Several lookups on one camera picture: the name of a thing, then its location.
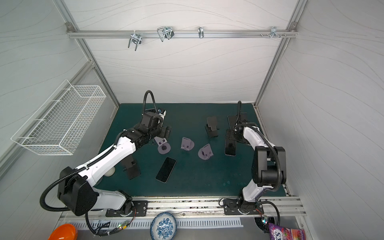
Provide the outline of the purple phone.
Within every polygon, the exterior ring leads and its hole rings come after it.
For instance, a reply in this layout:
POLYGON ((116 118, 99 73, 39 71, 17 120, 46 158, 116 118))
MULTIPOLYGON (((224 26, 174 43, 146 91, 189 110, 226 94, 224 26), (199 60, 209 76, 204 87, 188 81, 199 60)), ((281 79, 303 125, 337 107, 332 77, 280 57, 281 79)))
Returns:
POLYGON ((225 142, 225 155, 234 157, 236 155, 236 141, 226 140, 225 142))

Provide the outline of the teal phone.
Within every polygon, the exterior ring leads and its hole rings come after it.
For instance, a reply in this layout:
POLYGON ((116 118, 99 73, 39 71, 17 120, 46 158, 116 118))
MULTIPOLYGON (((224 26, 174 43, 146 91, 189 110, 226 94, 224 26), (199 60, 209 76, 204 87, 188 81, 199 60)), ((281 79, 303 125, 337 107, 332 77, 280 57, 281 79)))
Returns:
POLYGON ((163 162, 159 172, 156 175, 156 180, 166 183, 176 165, 177 161, 175 159, 167 157, 163 162))
POLYGON ((237 115, 228 116, 229 128, 233 129, 235 125, 248 122, 248 115, 241 113, 239 117, 237 115))

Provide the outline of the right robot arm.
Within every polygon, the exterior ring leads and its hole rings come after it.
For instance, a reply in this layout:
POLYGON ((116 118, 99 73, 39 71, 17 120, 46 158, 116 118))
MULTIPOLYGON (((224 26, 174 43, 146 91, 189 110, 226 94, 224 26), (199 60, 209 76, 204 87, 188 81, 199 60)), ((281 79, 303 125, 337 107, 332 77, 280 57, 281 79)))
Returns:
POLYGON ((226 132, 225 155, 236 155, 237 143, 251 146, 254 150, 251 166, 252 179, 235 200, 223 200, 224 207, 240 214, 263 215, 263 206, 273 207, 277 216, 280 212, 271 201, 261 201, 266 192, 276 192, 286 183, 286 151, 283 147, 272 144, 261 132, 256 123, 248 121, 242 113, 242 102, 237 103, 237 114, 228 116, 229 129, 226 132))

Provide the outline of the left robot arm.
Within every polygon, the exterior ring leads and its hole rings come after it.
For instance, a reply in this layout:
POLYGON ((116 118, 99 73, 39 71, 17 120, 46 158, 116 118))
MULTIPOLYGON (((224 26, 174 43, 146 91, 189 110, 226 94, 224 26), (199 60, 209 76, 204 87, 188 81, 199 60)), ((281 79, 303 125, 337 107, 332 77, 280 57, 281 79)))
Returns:
POLYGON ((95 185, 115 165, 155 137, 168 137, 171 128, 164 126, 166 114, 157 106, 143 108, 141 122, 121 131, 110 147, 75 169, 63 169, 60 178, 41 194, 40 206, 49 212, 71 211, 76 216, 104 209, 129 215, 134 208, 131 196, 124 191, 99 190, 95 185))

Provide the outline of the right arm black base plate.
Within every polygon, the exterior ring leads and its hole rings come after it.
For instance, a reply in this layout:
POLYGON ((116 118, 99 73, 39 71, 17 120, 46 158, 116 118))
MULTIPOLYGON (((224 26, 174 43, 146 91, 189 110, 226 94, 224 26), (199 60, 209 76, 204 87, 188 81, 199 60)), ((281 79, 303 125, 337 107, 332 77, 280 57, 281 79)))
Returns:
POLYGON ((223 198, 220 200, 220 206, 224 208, 224 214, 227 216, 264 214, 264 210, 261 205, 237 199, 223 198))

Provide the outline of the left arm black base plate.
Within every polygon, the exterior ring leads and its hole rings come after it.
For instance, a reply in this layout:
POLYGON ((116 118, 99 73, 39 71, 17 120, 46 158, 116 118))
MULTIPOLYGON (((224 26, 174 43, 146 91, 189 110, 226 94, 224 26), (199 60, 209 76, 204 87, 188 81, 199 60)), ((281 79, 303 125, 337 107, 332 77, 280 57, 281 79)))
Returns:
POLYGON ((148 201, 129 201, 119 210, 107 209, 106 217, 145 217, 148 201))

